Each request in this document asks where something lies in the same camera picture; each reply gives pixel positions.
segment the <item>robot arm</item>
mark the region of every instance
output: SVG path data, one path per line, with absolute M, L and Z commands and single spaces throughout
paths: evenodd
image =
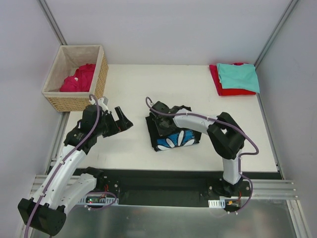
M 116 107 L 119 120 L 115 121 L 107 107 L 107 98 L 98 100 L 100 109 L 98 124 L 91 133 L 97 118 L 96 105 L 89 105 L 83 111 L 82 119 L 77 122 L 66 136 L 61 156 L 53 166 L 49 175 L 41 187 L 34 193 L 31 199 L 22 198 L 18 210 L 24 224 L 27 224 L 36 204 L 38 207 L 34 213 L 30 226 L 51 236 L 55 236 L 63 227 L 66 215 L 76 203 L 90 191 L 103 192 L 105 175 L 103 171 L 88 167 L 80 178 L 68 189 L 66 185 L 76 168 L 97 142 L 97 137 L 108 137 L 123 132 L 133 126 L 120 107 Z M 82 143 L 83 138 L 90 136 Z
M 173 133 L 176 128 L 187 128 L 208 135 L 215 151 L 222 157 L 223 162 L 221 186 L 215 187 L 213 190 L 219 195 L 226 197 L 232 196 L 234 192 L 239 190 L 243 179 L 239 171 L 238 157 L 244 147 L 245 138 L 230 126 L 208 120 L 208 118 L 213 118 L 240 129 L 228 113 L 221 113 L 217 117 L 208 117 L 195 114 L 190 111 L 190 108 L 185 106 L 174 106 L 170 109 L 160 101 L 153 104 L 150 111 L 155 116 L 155 123 L 160 135 Z

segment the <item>stack of clothes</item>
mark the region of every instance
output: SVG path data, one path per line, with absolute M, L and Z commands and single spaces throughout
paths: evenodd
M 254 65 L 234 63 L 209 65 L 211 75 L 220 96 L 255 95 L 260 93 Z

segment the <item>purple cable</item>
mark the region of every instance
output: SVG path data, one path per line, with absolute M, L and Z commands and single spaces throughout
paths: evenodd
M 62 160 L 63 162 L 65 162 L 65 161 L 68 159 L 68 157 L 69 157 L 74 151 L 76 151 L 76 150 L 89 138 L 89 136 L 91 136 L 91 134 L 94 132 L 94 130 L 95 130 L 97 124 L 98 124 L 99 115 L 100 115 L 100 108 L 99 108 L 99 105 L 98 105 L 98 100 L 97 100 L 97 98 L 96 98 L 93 94 L 90 94 L 90 95 L 89 95 L 89 99 L 91 100 L 92 98 L 95 100 L 96 106 L 97 106 L 97 118 L 96 118 L 95 124 L 94 124 L 93 128 L 91 128 L 91 130 L 89 131 L 89 133 L 85 136 L 85 138 L 84 138 L 82 141 L 80 141 L 80 142 L 78 143 L 78 145 L 77 145 L 75 148 L 73 148 L 73 149 L 64 157 L 64 159 Z M 61 166 L 62 166 L 62 164 L 59 163 L 59 165 L 57 166 L 57 168 L 56 168 L 55 171 L 53 172 L 52 176 L 50 177 L 48 183 L 45 185 L 45 187 L 44 187 L 44 189 L 43 189 L 43 194 L 45 194 L 45 192 L 48 190 L 48 188 L 49 188 L 51 182 L 53 181 L 55 175 L 57 174 L 57 172 L 58 172 L 58 170 L 60 169 Z M 43 198 L 43 196 L 40 196 L 40 197 L 39 197 L 37 203 L 35 204 L 35 206 L 34 206 L 32 212 L 31 212 L 31 215 L 30 215 L 30 217 L 29 217 L 29 220 L 28 220 L 28 222 L 27 222 L 27 224 L 26 224 L 26 228 L 25 228 L 25 232 L 24 232 L 24 238 L 28 238 L 28 233 L 29 233 L 31 221 L 32 221 L 32 219 L 33 219 L 33 217 L 34 217 L 34 214 L 35 214 L 36 210 L 38 209 L 38 207 L 39 207 L 39 205 L 40 205 L 40 202 L 42 201 L 42 198 Z
M 168 113 L 161 113 L 155 109 L 153 109 L 151 107 L 151 105 L 149 104 L 150 101 L 151 103 L 153 103 L 153 101 L 151 100 L 150 97 L 146 97 L 145 98 L 145 103 L 146 105 L 149 107 L 150 111 L 152 112 L 155 112 L 159 115 L 162 115 L 162 116 L 167 116 L 167 117 L 175 117 L 175 116 L 195 116 L 195 117 L 198 117 L 198 118 L 202 118 L 202 119 L 206 119 L 206 120 L 211 120 L 211 121 L 214 121 L 214 122 L 217 122 L 219 124 L 222 124 L 222 125 L 226 125 L 228 127 L 231 127 L 232 129 L 234 129 L 235 131 L 239 132 L 244 138 L 246 138 L 250 143 L 251 145 L 255 148 L 255 152 L 244 152 L 244 153 L 241 153 L 240 155 L 238 155 L 238 160 L 239 160 L 239 173 L 241 174 L 241 177 L 246 179 L 247 181 L 249 181 L 250 183 L 250 196 L 248 198 L 248 200 L 246 201 L 245 204 L 243 204 L 243 206 L 239 209 L 241 210 L 242 208 L 244 208 L 251 200 L 251 197 L 252 197 L 252 194 L 253 194 L 253 183 L 251 181 L 251 179 L 249 179 L 248 177 L 246 177 L 245 175 L 243 175 L 241 173 L 241 156 L 244 156 L 244 155 L 257 155 L 259 153 L 259 148 L 257 147 L 257 145 L 250 139 L 250 137 L 248 137 L 240 128 L 234 126 L 234 125 L 231 125 L 227 122 L 224 122 L 224 121 L 220 121 L 220 120 L 217 120 L 217 119 L 214 119 L 214 118 L 209 118 L 209 117 L 206 117 L 206 116 L 203 116 L 203 115 L 200 115 L 200 114 L 197 114 L 197 113 L 175 113 L 175 114 L 168 114 Z

